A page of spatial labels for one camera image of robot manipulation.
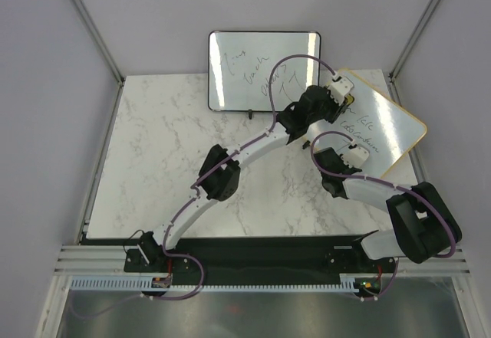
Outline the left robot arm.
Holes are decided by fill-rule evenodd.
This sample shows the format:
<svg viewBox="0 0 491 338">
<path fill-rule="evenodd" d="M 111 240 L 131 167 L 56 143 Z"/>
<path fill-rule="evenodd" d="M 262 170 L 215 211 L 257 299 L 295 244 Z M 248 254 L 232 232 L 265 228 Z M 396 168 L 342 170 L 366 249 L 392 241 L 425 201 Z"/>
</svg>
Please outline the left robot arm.
<svg viewBox="0 0 491 338">
<path fill-rule="evenodd" d="M 195 192 L 187 203 L 162 227 L 163 240 L 152 231 L 144 232 L 138 243 L 141 263 L 149 271 L 159 272 L 167 266 L 168 251 L 175 248 L 184 231 L 217 202 L 224 202 L 239 187 L 241 170 L 272 150 L 304 136 L 310 125 L 319 120 L 334 123 L 354 98 L 351 83 L 338 79 L 326 87 L 312 85 L 284 110 L 273 113 L 270 128 L 257 137 L 231 149 L 219 144 L 207 154 L 199 177 L 191 185 Z"/>
</svg>

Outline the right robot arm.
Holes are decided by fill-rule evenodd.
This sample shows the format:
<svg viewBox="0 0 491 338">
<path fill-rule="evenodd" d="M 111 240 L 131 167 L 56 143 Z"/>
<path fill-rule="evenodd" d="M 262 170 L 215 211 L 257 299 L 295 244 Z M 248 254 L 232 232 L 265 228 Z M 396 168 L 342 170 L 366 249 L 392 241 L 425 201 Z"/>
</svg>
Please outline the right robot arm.
<svg viewBox="0 0 491 338">
<path fill-rule="evenodd" d="M 311 157 L 332 197 L 362 202 L 390 217 L 392 229 L 362 236 L 361 246 L 351 252 L 357 271 L 370 271 L 381 258 L 406 257 L 421 264 L 456 252 L 461 228 L 431 183 L 406 187 L 367 176 L 332 148 L 312 151 Z"/>
</svg>

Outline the yellow-framed whiteboard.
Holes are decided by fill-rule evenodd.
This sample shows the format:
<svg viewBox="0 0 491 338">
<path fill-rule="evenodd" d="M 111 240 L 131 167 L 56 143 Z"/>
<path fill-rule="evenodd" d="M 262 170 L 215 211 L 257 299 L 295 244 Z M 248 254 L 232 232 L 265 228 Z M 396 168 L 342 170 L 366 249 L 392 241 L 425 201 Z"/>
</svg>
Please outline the yellow-framed whiteboard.
<svg viewBox="0 0 491 338">
<path fill-rule="evenodd" d="M 354 84 L 354 102 L 335 123 L 321 120 L 312 124 L 305 138 L 312 141 L 331 130 L 349 135 L 369 152 L 363 172 L 382 177 L 426 135 L 427 126 L 383 93 L 385 83 L 376 85 L 348 69 L 339 73 Z"/>
</svg>

